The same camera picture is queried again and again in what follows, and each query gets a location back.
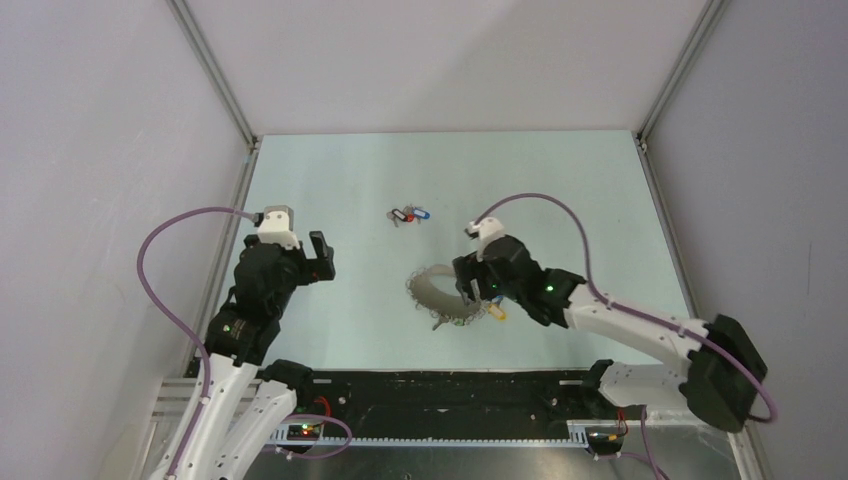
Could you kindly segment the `large grey keyring with keys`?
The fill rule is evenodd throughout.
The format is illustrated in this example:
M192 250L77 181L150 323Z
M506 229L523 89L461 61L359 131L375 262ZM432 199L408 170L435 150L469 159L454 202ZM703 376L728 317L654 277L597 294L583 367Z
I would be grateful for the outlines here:
M435 319L433 331L442 325L468 326L484 315L499 322L506 321L508 316L502 308L502 296L467 303L455 289L455 281L453 268L444 264L419 269L406 280L407 294L416 308L428 311Z

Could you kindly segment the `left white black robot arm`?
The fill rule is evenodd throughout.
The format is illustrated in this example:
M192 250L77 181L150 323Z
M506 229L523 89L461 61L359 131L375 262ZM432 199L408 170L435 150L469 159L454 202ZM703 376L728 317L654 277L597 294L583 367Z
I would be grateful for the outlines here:
M315 257L293 235L252 234L234 269L234 284L207 329L209 356L200 368L171 443L154 479L241 479L271 433L288 416L304 416L316 403L310 368L277 360L263 365L280 332L294 291L335 277L334 250L320 231L309 234Z

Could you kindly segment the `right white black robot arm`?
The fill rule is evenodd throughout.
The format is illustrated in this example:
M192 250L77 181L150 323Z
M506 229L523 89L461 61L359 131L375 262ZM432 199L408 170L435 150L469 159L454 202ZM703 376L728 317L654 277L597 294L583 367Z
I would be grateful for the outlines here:
M659 361L680 378L677 391L704 423L739 433L752 414L768 368L744 327L719 315L706 322L640 312L599 292L590 281L542 268L526 246L506 235L452 262L456 288L471 303L503 296L543 326L597 334Z

